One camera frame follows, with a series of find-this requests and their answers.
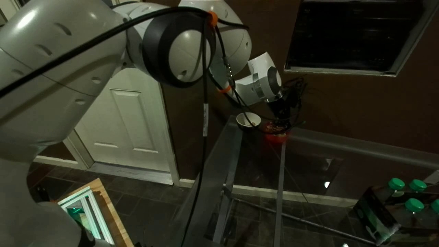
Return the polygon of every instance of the door panel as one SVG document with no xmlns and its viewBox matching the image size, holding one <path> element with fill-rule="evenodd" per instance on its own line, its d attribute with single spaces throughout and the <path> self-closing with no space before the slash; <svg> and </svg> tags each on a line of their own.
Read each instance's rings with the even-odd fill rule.
<svg viewBox="0 0 439 247">
<path fill-rule="evenodd" d="M 108 82 L 76 132 L 95 161 L 169 171 L 174 159 L 160 86 L 138 69 Z"/>
</svg>

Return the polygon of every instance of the green bottle cap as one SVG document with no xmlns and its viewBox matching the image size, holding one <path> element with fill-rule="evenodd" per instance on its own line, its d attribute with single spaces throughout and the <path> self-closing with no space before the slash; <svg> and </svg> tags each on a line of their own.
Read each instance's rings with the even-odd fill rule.
<svg viewBox="0 0 439 247">
<path fill-rule="evenodd" d="M 419 179 L 413 179 L 413 181 L 409 184 L 409 187 L 416 192 L 423 192 L 427 185 Z"/>
<path fill-rule="evenodd" d="M 435 200 L 430 206 L 434 212 L 439 214 L 439 200 Z"/>
<path fill-rule="evenodd" d="M 406 209 L 413 213 L 419 213 L 424 209 L 422 202 L 414 198 L 408 199 L 404 205 L 406 206 Z"/>
<path fill-rule="evenodd" d="M 389 183 L 389 187 L 393 190 L 402 190 L 406 184 L 399 178 L 392 178 Z"/>
</svg>

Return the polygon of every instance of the sticker on cable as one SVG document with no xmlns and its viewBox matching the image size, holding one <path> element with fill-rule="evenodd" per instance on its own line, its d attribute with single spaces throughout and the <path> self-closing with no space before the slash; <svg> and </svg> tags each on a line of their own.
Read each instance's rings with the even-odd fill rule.
<svg viewBox="0 0 439 247">
<path fill-rule="evenodd" d="M 203 122 L 203 136 L 207 136 L 207 131 L 208 131 L 208 124 L 209 124 L 209 104 L 203 104 L 204 106 L 204 111 L 203 111 L 203 116 L 204 116 L 204 122 Z"/>
</svg>

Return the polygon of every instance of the robotic arm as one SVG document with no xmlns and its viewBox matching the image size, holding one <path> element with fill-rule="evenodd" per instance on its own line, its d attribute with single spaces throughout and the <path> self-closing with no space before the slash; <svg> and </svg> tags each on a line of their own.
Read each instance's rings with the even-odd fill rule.
<svg viewBox="0 0 439 247">
<path fill-rule="evenodd" d="M 241 23 L 223 0 L 183 0 L 179 6 L 213 11 Z M 101 0 L 32 0 L 0 31 L 0 89 L 96 35 L 138 16 L 165 9 L 151 3 L 128 3 L 110 9 Z M 128 66 L 160 83 L 189 87 L 200 80 L 204 18 L 186 12 L 158 16 L 119 33 L 50 69 L 0 98 L 0 245 L 107 246 L 54 203 L 33 202 L 26 175 L 34 158 L 61 142 L 99 95 L 110 78 Z M 248 105 L 278 102 L 281 79 L 265 53 L 248 61 L 249 34 L 218 23 L 218 37 L 205 32 L 206 58 L 212 77 L 223 88 L 247 63 L 251 75 L 237 80 L 236 92 Z M 236 100 L 233 91 L 229 96 Z"/>
</svg>

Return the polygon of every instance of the plastic bottle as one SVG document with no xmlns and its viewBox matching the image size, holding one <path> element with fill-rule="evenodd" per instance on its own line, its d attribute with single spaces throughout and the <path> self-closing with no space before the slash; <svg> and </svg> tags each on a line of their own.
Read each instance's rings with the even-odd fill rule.
<svg viewBox="0 0 439 247">
<path fill-rule="evenodd" d="M 421 225 L 429 229 L 439 229 L 439 200 L 435 200 L 430 206 L 417 214 Z"/>
<path fill-rule="evenodd" d="M 404 189 L 404 186 L 406 186 L 404 181 L 399 178 L 392 178 L 387 183 L 386 187 L 375 191 L 375 195 L 381 202 L 385 202 L 387 198 L 393 195 L 399 196 L 398 192 L 402 191 Z"/>
<path fill-rule="evenodd" d="M 409 187 L 411 192 L 421 193 L 427 188 L 427 185 L 419 179 L 413 179 Z"/>
<path fill-rule="evenodd" d="M 417 199 L 410 198 L 404 205 L 401 205 L 395 212 L 392 213 L 393 217 L 402 226 L 411 227 L 417 220 L 413 221 L 415 215 L 424 209 L 424 205 Z"/>
</svg>

